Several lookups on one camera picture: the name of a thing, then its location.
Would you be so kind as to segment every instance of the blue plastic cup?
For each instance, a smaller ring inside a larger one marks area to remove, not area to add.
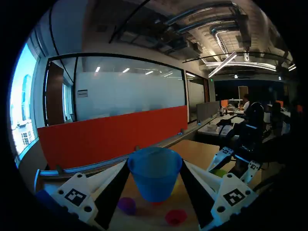
[[[141,149],[128,159],[128,168],[142,197],[150,202],[162,202],[171,195],[181,167],[181,156],[161,147]]]

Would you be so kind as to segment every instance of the wall sign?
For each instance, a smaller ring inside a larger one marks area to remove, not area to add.
[[[79,90],[77,91],[78,98],[88,97],[88,90]]]

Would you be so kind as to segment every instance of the frosted glass wall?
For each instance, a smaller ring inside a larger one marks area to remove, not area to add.
[[[82,64],[76,72],[79,121],[185,105],[178,69],[112,57],[83,57],[78,63]],[[87,97],[78,97],[79,90],[87,90]]]

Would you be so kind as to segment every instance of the person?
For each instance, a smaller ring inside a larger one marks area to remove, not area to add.
[[[250,97],[248,94],[245,94],[244,95],[244,106],[243,107],[240,107],[239,109],[240,110],[243,110],[244,112],[246,112],[247,108],[249,107],[249,104],[250,104]]]

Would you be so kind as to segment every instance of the wooden door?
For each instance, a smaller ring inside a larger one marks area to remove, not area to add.
[[[49,126],[64,123],[62,106],[63,72],[61,67],[51,62],[46,83],[46,112]]]

